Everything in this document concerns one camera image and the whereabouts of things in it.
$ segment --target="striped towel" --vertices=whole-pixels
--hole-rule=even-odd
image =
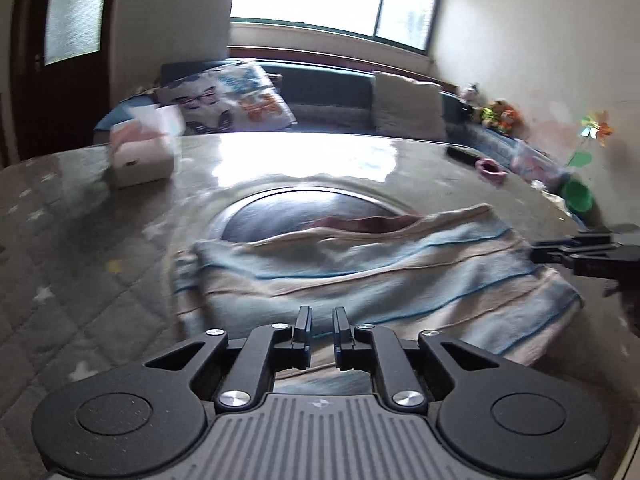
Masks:
[[[383,324],[408,339],[444,330],[529,365],[582,300],[556,271],[532,264],[528,248],[486,204],[382,234],[315,227],[251,243],[203,240],[175,259],[175,306],[181,320],[201,315],[199,330],[239,338],[294,322],[308,304],[316,369],[333,362],[336,306],[352,324]]]

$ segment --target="silver bolt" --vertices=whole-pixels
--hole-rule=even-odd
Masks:
[[[238,408],[248,404],[251,400],[251,396],[247,392],[241,390],[229,390],[228,392],[222,392],[218,397],[220,404],[230,406],[232,408]]]
[[[424,402],[424,395],[415,390],[403,390],[396,393],[392,399],[399,406],[417,406]]]

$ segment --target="brown wooden door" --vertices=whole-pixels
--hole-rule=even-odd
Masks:
[[[12,106],[21,160],[89,146],[109,106],[113,0],[15,0]]]

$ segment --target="window frame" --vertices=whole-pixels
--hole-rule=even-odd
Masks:
[[[378,3],[378,12],[376,14],[376,23],[374,25],[374,31],[372,35],[359,34],[357,32],[351,32],[349,30],[343,30],[341,28],[324,27],[322,25],[313,25],[311,23],[304,22],[289,22],[286,20],[271,20],[269,18],[242,18],[239,16],[230,16],[231,23],[261,23],[263,25],[285,25],[287,27],[296,28],[309,28],[311,30],[322,30],[324,32],[332,32],[334,34],[342,34],[344,36],[351,36],[352,38],[360,38],[361,40],[375,41],[376,43],[382,43],[396,48],[401,48],[414,54],[421,54],[422,56],[428,56],[429,48],[431,45],[431,37],[433,34],[433,26],[436,22],[438,10],[440,9],[440,0],[434,0],[433,13],[431,15],[431,23],[429,24],[429,30],[427,37],[424,41],[424,48],[416,48],[411,45],[399,43],[398,41],[388,40],[387,38],[381,38],[376,33],[380,27],[380,15],[382,14],[382,3],[384,0],[380,0]]]

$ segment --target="green plastic container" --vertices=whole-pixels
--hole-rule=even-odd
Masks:
[[[578,216],[590,211],[593,207],[593,195],[589,188],[583,183],[575,179],[569,179],[562,186],[562,198],[566,202],[569,211],[576,213]]]

